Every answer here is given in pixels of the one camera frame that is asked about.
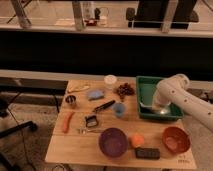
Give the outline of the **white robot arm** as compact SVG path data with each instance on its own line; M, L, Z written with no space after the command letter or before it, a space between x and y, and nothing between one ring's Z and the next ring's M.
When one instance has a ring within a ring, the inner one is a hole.
M213 132L213 105L187 92L189 85L184 74L162 79L156 85L152 106L164 108L173 103Z

